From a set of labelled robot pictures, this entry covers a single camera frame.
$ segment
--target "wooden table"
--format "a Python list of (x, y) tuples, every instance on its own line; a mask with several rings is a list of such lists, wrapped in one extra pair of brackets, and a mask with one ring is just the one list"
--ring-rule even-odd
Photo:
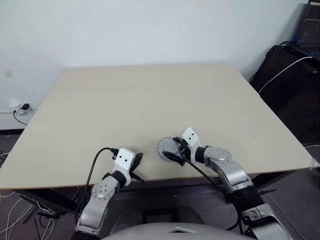
[[(200, 177), (157, 152), (162, 138), (187, 127), (203, 145), (228, 149), (249, 174), (307, 168), (312, 161), (230, 65), (77, 67), (64, 70), (23, 131), (0, 169), (0, 189), (83, 186), (103, 147), (143, 152), (135, 172), (147, 181)], [(103, 152), (90, 183), (113, 165)]]

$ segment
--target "white cable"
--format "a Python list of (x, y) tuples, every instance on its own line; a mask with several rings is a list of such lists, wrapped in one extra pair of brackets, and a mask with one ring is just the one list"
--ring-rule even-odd
[(16, 192), (14, 191), (13, 193), (9, 194), (9, 195), (1, 195), (0, 194), (0, 198), (7, 198), (7, 197), (10, 197), (12, 196), (13, 194), (15, 194)]
[(12, 206), (12, 208), (11, 208), (10, 211), (9, 211), (8, 221), (6, 222), (6, 229), (5, 229), (5, 240), (8, 240), (8, 238), (7, 238), (7, 232), (8, 232), (8, 228), (9, 228), (9, 219), (10, 219), (11, 211), (12, 211), (12, 209), (14, 209), (14, 207), (15, 207), (21, 200), (22, 200), (22, 198), (20, 198), (20, 199)]
[(78, 194), (78, 192), (80, 191), (80, 187), (76, 186), (76, 188), (78, 188), (78, 190), (76, 191), (76, 193), (74, 194), (74, 196), (72, 197), (72, 201), (75, 199), (76, 195)]
[[(54, 213), (54, 211), (53, 210), (51, 210), (49, 207), (47, 207), (46, 205), (43, 205), (43, 206), (45, 206), (47, 209), (44, 209), (44, 208), (42, 208), (41, 206), (40, 206), (40, 204), (39, 204), (39, 202), (38, 201), (36, 201), (36, 204), (38, 205), (38, 207), (42, 210), (42, 211), (45, 211), (45, 212), (47, 212), (47, 213), (49, 213), (49, 214), (53, 214)], [(48, 228), (49, 228), (49, 226), (50, 226), (50, 223), (51, 223), (51, 220), (52, 220), (52, 227), (51, 227), (51, 231), (49, 232), (49, 235), (44, 239), (44, 237), (45, 237), (45, 235), (46, 235), (46, 233), (47, 233), (47, 230), (48, 230)], [(54, 224), (55, 224), (55, 220), (53, 219), (53, 218), (50, 218), (50, 220), (49, 220), (49, 222), (48, 222), (48, 224), (47, 224), (47, 226), (46, 226), (46, 229), (45, 229), (45, 231), (44, 231), (44, 234), (42, 235), (42, 238), (41, 238), (41, 240), (47, 240), (49, 237), (50, 237), (50, 235), (52, 234), (52, 232), (53, 232), (53, 230), (54, 230)]]
[(5, 232), (7, 229), (10, 229), (10, 228), (12, 228), (12, 226), (14, 225), (14, 224), (16, 224), (18, 221), (20, 221), (25, 215), (27, 214), (27, 212), (25, 212), (20, 218), (18, 218), (14, 223), (12, 223), (10, 226), (8, 226), (6, 229), (3, 229), (2, 231), (0, 231), (0, 234), (2, 234), (3, 232)]
[(273, 78), (271, 78), (271, 80), (267, 81), (265, 85), (263, 85), (263, 87), (258, 91), (258, 94), (260, 94), (260, 92), (276, 77), (278, 77), (280, 74), (282, 74), (285, 70), (287, 70), (288, 68), (292, 67), (293, 65), (295, 65), (296, 63), (300, 62), (303, 59), (312, 59), (312, 56), (305, 56), (302, 57), (300, 59), (298, 59), (297, 61), (291, 63), (289, 66), (287, 66), (285, 69), (283, 69), (281, 72), (279, 72), (277, 75), (275, 75)]
[(52, 213), (54, 212), (54, 211), (52, 211), (50, 208), (48, 208), (47, 206), (45, 206), (47, 209), (42, 208), (42, 207), (40, 206), (40, 204), (39, 204), (38, 201), (36, 201), (36, 204), (38, 205), (38, 207), (39, 207), (42, 211), (45, 211), (45, 212), (50, 213), (50, 214), (52, 214)]
[(51, 236), (51, 234), (52, 234), (52, 232), (53, 232), (53, 230), (54, 230), (54, 227), (55, 227), (55, 220), (52, 219), (51, 231), (49, 232), (49, 235), (45, 238), (45, 240), (47, 240), (47, 239)]
[[(44, 239), (44, 237), (45, 237), (45, 235), (46, 235), (46, 233), (47, 233), (47, 230), (48, 230), (48, 228), (49, 228), (49, 226), (50, 226), (51, 220), (52, 220), (51, 231), (49, 232), (48, 236)], [(54, 224), (55, 224), (55, 220), (54, 220), (53, 218), (51, 218), (51, 219), (49, 220), (49, 222), (48, 222), (48, 225), (46, 226), (46, 229), (45, 229), (45, 231), (44, 231), (44, 233), (43, 233), (43, 235), (42, 235), (41, 240), (47, 240), (47, 239), (51, 236), (51, 234), (52, 234), (52, 232), (53, 232), (53, 230), (54, 230)]]
[(304, 148), (310, 148), (310, 147), (320, 147), (320, 144), (313, 144), (313, 145), (310, 145), (310, 146), (305, 146)]
[(266, 195), (270, 198), (270, 200), (274, 203), (274, 205), (276, 205), (276, 207), (280, 210), (280, 212), (283, 214), (283, 216), (285, 217), (285, 219), (288, 221), (288, 223), (291, 225), (291, 227), (295, 230), (296, 234), (298, 234), (300, 236), (300, 238), (302, 238), (303, 240), (306, 240), (301, 233), (296, 229), (296, 227), (292, 224), (292, 222), (289, 220), (289, 218), (287, 217), (287, 215), (285, 214), (285, 212), (281, 209), (281, 207), (275, 202), (275, 200), (273, 200), (273, 198), (266, 193)]
[[(20, 214), (20, 216), (18, 216), (17, 220), (21, 220), (29, 211), (30, 209), (32, 208), (32, 204), (30, 203), (24, 210), (23, 212)], [(17, 222), (15, 222), (14, 224), (12, 224), (12, 227), (9, 231), (9, 235), (8, 235), (8, 240), (10, 239), (10, 235), (11, 235), (11, 232), (12, 230), (14, 229), (15, 225), (17, 224)]]
[(46, 235), (46, 233), (47, 233), (47, 230), (48, 230), (48, 228), (49, 228), (49, 225), (50, 225), (50, 223), (51, 223), (51, 220), (52, 220), (52, 218), (50, 218), (50, 220), (49, 220), (49, 222), (48, 222), (48, 224), (47, 224), (47, 226), (46, 226), (46, 228), (45, 228), (44, 234), (42, 235), (41, 240), (44, 240), (45, 235)]

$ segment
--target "wall baseboard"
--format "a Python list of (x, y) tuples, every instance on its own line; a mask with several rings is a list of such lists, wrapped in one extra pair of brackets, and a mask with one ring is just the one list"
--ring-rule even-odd
[(4, 129), (4, 130), (0, 129), (0, 135), (22, 134), (23, 131), (24, 131), (23, 128), (20, 128), (20, 129)]

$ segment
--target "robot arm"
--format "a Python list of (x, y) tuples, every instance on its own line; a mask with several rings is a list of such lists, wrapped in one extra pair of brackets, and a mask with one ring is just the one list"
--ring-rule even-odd
[[(184, 161), (202, 163), (219, 175), (226, 199), (240, 212), (243, 223), (248, 225), (246, 236), (258, 240), (292, 240), (269, 204), (264, 202), (261, 197), (263, 193), (257, 191), (245, 170), (233, 160), (228, 150), (203, 147), (199, 137), (190, 127), (184, 131), (181, 138), (165, 140), (166, 142), (160, 142), (158, 146), (162, 156), (182, 166)], [(166, 150), (174, 149), (173, 144), (178, 147), (178, 153)]]
[(108, 207), (115, 194), (123, 186), (131, 183), (131, 178), (138, 178), (132, 171), (139, 165), (142, 153), (121, 148), (115, 156), (112, 173), (107, 173), (100, 183), (91, 190), (91, 198), (83, 209), (74, 229), (72, 240), (98, 240), (107, 219)]

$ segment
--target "laptop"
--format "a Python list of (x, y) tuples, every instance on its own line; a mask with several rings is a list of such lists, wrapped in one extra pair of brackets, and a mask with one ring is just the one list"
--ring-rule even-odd
[(320, 60), (320, 0), (309, 0), (296, 44), (298, 50)]

